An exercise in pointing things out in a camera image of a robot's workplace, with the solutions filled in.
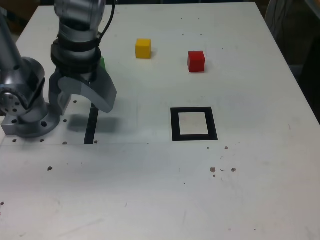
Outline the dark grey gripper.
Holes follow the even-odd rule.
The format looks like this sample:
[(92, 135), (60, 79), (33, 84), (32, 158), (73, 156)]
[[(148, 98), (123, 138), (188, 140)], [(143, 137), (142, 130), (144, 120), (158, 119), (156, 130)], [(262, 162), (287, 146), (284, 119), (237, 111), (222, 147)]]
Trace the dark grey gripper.
[(89, 69), (56, 67), (49, 79), (49, 103), (63, 116), (71, 101), (71, 95), (80, 95), (90, 100), (100, 111), (109, 113), (113, 110), (117, 90), (101, 66)]

